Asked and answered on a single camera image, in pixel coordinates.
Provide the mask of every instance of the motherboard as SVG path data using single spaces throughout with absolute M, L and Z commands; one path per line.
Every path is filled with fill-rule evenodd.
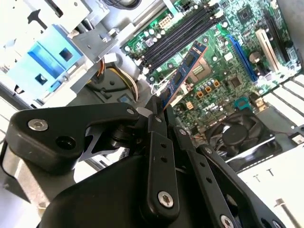
M 193 138 L 236 110 L 254 114 L 261 99 L 301 65 L 276 0 L 178 0 L 122 48 L 161 91 L 191 48 L 207 46 L 172 106 Z

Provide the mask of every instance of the silver screw head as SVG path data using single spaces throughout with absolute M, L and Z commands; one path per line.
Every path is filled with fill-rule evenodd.
M 205 150 L 206 150 L 207 153 L 212 154 L 212 150 L 209 149 L 208 147 L 206 147 Z
M 278 224 L 278 222 L 276 222 L 276 221 L 273 221 L 273 224 L 274 224 L 274 226 L 275 226 L 276 228 L 282 228 L 282 227 L 280 226 L 280 224 Z
M 45 120 L 33 119 L 28 122 L 28 127 L 33 131 L 43 132 L 48 129 L 48 123 Z
M 180 129 L 180 133 L 183 134 L 183 135 L 186 135 L 187 133 L 185 132 L 185 130 L 183 129 Z
M 158 118 L 157 116 L 155 117 L 155 119 L 160 123 L 162 122 L 162 120 L 160 118 Z
M 130 114 L 132 114 L 132 115 L 134 115 L 134 113 L 135 113 L 135 112 L 134 112 L 132 109 L 130 109 L 130 108 L 127 108 L 127 112 L 130 113 Z
M 166 208 L 173 207 L 173 198 L 169 193 L 165 191 L 158 193 L 158 201 Z
M 220 221 L 225 228 L 234 228 L 232 221 L 226 215 L 222 215 Z

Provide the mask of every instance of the blue pcie slot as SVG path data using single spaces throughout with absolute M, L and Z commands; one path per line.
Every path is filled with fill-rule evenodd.
M 235 40 L 232 37 L 232 35 L 227 35 L 227 37 L 231 40 L 232 45 L 233 45 L 237 55 L 241 59 L 245 70 L 249 74 L 249 77 L 250 77 L 251 81 L 256 82 L 257 81 L 257 75 L 255 74 L 255 72 L 254 72 L 253 68 L 251 67 L 248 59 L 246 58 L 246 55 L 245 55 L 242 47 L 240 46 L 239 42 L 237 40 Z
M 180 66 L 174 73 L 172 79 L 170 79 L 169 83 L 164 89 L 164 92 L 160 95 L 164 109 L 170 104 L 170 101 L 176 95 L 181 84 L 186 81 L 189 72 L 200 57 L 204 55 L 206 50 L 207 47 L 205 45 L 202 45 L 197 41 L 193 43 L 185 58 L 182 60 Z

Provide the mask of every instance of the blue plastic latch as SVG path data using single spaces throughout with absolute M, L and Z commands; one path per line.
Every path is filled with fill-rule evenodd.
M 61 85 L 66 71 L 82 55 L 65 31 L 52 25 L 7 74 L 33 99 L 39 99 Z

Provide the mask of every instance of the green circuit board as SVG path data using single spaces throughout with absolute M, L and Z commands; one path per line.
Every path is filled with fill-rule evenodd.
M 184 4 L 186 1 L 177 1 L 175 6 Z M 208 1 L 193 2 L 192 5 L 206 4 Z M 280 72 L 273 72 L 267 77 L 259 77 L 256 82 L 252 82 L 244 65 L 240 61 L 232 43 L 227 38 L 227 34 L 232 35 L 237 40 L 247 58 L 253 52 L 259 52 L 260 62 L 265 67 L 269 66 L 266 56 L 258 41 L 255 31 L 265 28 L 266 21 L 264 10 L 267 10 L 275 21 L 275 26 L 279 31 L 283 42 L 290 42 L 287 26 L 284 22 L 282 13 L 276 0 L 221 0 L 220 9 L 223 10 L 225 20 L 196 40 L 208 47 L 202 61 L 193 69 L 192 77 L 187 81 L 187 92 L 179 91 L 182 99 L 174 106 L 178 124 L 187 128 L 190 132 L 195 128 L 202 134 L 210 126 L 224 119 L 235 111 L 235 101 L 242 97 L 249 97 L 251 94 L 261 96 L 289 77 L 296 75 L 301 70 L 301 65 L 294 47 L 291 45 L 286 48 L 290 61 L 285 62 L 277 53 L 275 43 L 271 43 L 279 63 L 282 65 Z M 188 14 L 195 13 L 194 9 L 189 10 Z M 167 10 L 161 14 L 147 29 L 159 29 L 159 21 L 170 14 Z M 133 58 L 142 56 L 146 47 L 142 44 L 144 40 L 143 32 L 129 41 L 126 46 L 130 48 L 129 55 Z M 175 54 L 170 60 L 163 63 L 159 68 L 148 75 L 148 80 L 157 89 L 161 85 L 158 83 L 169 73 L 174 71 L 181 63 L 183 57 L 188 52 L 192 43 L 187 45 L 182 51 Z M 253 112 L 260 109 L 250 104 Z

